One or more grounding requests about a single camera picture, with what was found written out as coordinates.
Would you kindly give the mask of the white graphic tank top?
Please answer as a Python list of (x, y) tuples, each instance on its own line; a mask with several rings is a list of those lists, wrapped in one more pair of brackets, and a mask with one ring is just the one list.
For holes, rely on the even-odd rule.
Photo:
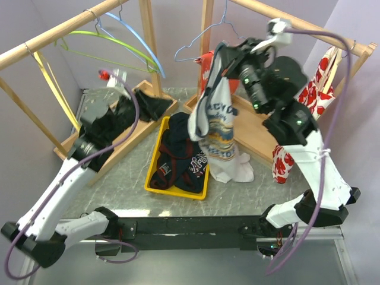
[(233, 121), (237, 110), (232, 104), (229, 80), (222, 76), (222, 50), (226, 47), (220, 43), (214, 50), (204, 90), (188, 119), (188, 133), (206, 155), (216, 181), (248, 183), (254, 180), (254, 169), (250, 155), (240, 153), (235, 143)]

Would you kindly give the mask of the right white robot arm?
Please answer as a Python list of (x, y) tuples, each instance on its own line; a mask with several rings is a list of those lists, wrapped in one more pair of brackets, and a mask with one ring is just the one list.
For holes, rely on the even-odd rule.
[(265, 66), (274, 45), (257, 50), (260, 42), (249, 38), (238, 46), (221, 43), (218, 78), (240, 80), (256, 113), (266, 114), (263, 126), (297, 164), (309, 189), (297, 198), (269, 206), (259, 218), (261, 232), (274, 236), (284, 226), (300, 221), (314, 227), (343, 224), (361, 192), (340, 175), (327, 149), (316, 119), (307, 106), (295, 99), (306, 84), (300, 65), (288, 56)]

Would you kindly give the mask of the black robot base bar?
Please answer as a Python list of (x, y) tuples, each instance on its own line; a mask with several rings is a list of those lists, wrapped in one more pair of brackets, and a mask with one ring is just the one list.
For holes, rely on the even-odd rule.
[(121, 217), (122, 241), (140, 251), (257, 249), (258, 239), (288, 237), (293, 226), (275, 228), (261, 216)]

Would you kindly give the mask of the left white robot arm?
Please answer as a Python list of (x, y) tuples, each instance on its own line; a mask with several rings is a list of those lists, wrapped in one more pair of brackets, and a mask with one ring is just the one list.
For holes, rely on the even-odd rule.
[(117, 236), (119, 217), (106, 207), (66, 225), (59, 221), (79, 190), (106, 164), (115, 150), (113, 141), (124, 130), (132, 134), (138, 121), (158, 121), (172, 103), (171, 99), (150, 97), (137, 89), (130, 96), (120, 95), (114, 107), (102, 100), (89, 104), (80, 117), (79, 136), (55, 179), (27, 214), (17, 222), (5, 223), (1, 233), (43, 268), (84, 239)]

